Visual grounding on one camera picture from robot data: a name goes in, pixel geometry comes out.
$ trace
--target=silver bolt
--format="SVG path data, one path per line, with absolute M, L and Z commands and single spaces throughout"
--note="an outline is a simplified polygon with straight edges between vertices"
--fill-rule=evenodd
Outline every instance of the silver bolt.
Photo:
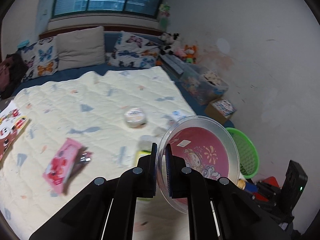
M 184 174 L 189 174 L 191 173 L 191 169 L 189 167 L 184 167 L 181 169 L 181 171 L 184 173 Z
M 134 174 L 140 174 L 142 171 L 143 171 L 143 169 L 140 168 L 140 167 L 135 167 L 135 168 L 132 170 L 132 172 L 133 172 Z
M 222 185 L 228 185 L 229 184 L 229 180 L 227 178 L 221 178 L 221 179 L 219 179 L 219 182 Z
M 104 183 L 104 178 L 96 178 L 95 180 L 94 180 L 94 183 L 96 184 L 96 185 L 102 185 L 103 183 Z

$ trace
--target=orange butterfly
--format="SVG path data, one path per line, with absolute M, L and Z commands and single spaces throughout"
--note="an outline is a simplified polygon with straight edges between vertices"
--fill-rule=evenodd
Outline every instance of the orange butterfly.
M 37 69 L 38 69 L 39 76 L 42 76 L 46 71 L 51 73 L 53 71 L 53 62 L 50 62 L 46 67 L 43 67 L 40 65 L 37 67 Z

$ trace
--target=green basket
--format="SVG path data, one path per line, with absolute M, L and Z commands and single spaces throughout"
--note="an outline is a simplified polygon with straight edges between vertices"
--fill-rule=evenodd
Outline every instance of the green basket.
M 226 128 L 236 143 L 239 159 L 240 171 L 246 179 L 254 177 L 259 170 L 259 156 L 252 141 L 241 131 L 235 128 Z

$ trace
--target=white quilted blanket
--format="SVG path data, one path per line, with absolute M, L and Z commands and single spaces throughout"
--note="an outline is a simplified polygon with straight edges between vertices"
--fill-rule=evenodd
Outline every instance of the white quilted blanket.
M 76 80 L 24 89 L 14 101 L 31 122 L 1 161 L 0 210 L 21 240 L 27 240 L 94 178 L 113 179 L 133 167 L 139 137 L 154 135 L 157 127 L 166 128 L 166 115 L 179 109 L 194 114 L 161 67 L 108 71 L 105 76 L 88 72 Z M 130 105 L 146 112 L 148 123 L 144 128 L 133 129 L 124 123 L 123 108 Z M 91 163 L 71 182 L 68 194 L 57 196 L 42 173 L 67 137 L 78 140 L 94 154 Z M 163 217 L 164 206 L 175 214 L 167 214 L 175 221 L 183 216 L 183 226 L 177 230 L 188 228 L 186 216 L 163 199 L 160 202 L 154 209 L 153 201 L 146 204 L 151 205 L 148 208 L 137 205 L 135 221 L 141 224 L 135 226 L 135 239 L 149 239 L 151 235 L 142 231 L 152 225 L 159 230 L 176 226 Z M 155 215 L 152 210 L 162 214 L 150 222 Z M 164 239 L 160 234 L 152 235 Z

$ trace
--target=window frame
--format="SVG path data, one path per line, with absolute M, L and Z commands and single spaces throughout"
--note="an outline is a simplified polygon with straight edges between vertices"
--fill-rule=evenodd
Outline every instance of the window frame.
M 159 7 L 162 3 L 163 0 L 159 0 L 157 8 L 156 8 L 156 12 L 154 15 L 150 15 L 150 14 L 144 14 L 144 13 L 137 13 L 137 12 L 130 12 L 130 11 L 125 11 L 126 5 L 127 5 L 127 1 L 124 1 L 124 6 L 122 11 L 113 11 L 113 10 L 88 10 L 89 8 L 89 3 L 90 0 L 88 0 L 87 5 L 86 5 L 86 9 L 84 11 L 76 11 L 76 12 L 69 12 L 69 13 L 63 13 L 63 14 L 58 14 L 58 15 L 54 15 L 54 11 L 56 8 L 56 4 L 57 4 L 57 0 L 54 0 L 53 2 L 53 6 L 52 6 L 52 14 L 51 14 L 51 19 L 57 19 L 57 18 L 61 18 L 61 17 L 65 17 L 65 16 L 71 16 L 71 15 L 83 15 L 83 14 L 90 14 L 90 13 L 102 13 L 102 14 L 119 14 L 119 15 L 135 15 L 135 16 L 141 16 L 141 17 L 146 17 L 146 18 L 151 18 L 151 19 L 156 19 L 158 17 L 159 14 Z

